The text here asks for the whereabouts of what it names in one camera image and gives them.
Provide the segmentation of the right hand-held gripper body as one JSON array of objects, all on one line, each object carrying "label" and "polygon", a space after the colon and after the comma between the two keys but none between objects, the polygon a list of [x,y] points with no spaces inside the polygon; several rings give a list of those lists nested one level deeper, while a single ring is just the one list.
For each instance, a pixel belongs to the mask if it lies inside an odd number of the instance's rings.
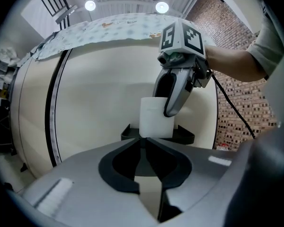
[{"label": "right hand-held gripper body", "polygon": [[191,22],[176,19],[161,33],[158,61],[163,69],[191,69],[194,87],[205,88],[212,76],[208,69],[203,34]]}]

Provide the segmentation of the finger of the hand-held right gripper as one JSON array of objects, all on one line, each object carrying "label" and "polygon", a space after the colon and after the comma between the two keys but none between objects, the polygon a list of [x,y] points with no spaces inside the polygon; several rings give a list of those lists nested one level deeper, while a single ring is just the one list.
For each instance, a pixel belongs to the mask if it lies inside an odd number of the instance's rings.
[{"label": "finger of the hand-held right gripper", "polygon": [[164,107],[164,115],[173,117],[179,113],[193,89],[193,71],[191,69],[172,69],[167,74],[171,79],[171,88]]},{"label": "finger of the hand-held right gripper", "polygon": [[172,69],[161,70],[159,73],[154,90],[153,97],[169,97],[174,87],[174,74]]}]

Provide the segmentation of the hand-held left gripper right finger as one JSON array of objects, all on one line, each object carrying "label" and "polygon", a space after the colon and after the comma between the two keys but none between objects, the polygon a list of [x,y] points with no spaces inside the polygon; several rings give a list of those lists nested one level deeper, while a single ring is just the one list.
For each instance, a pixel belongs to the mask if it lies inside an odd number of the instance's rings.
[{"label": "hand-held left gripper right finger", "polygon": [[234,153],[146,139],[145,158],[160,181],[154,223],[224,223],[231,193],[220,193]]}]

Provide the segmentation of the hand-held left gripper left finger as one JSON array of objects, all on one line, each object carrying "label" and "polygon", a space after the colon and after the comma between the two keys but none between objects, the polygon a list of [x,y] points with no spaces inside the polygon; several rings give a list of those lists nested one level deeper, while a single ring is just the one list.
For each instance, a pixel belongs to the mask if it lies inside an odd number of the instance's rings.
[{"label": "hand-held left gripper left finger", "polygon": [[38,227],[157,226],[136,193],[116,191],[98,171],[102,157],[134,143],[123,140],[69,157],[24,191],[20,209]]}]

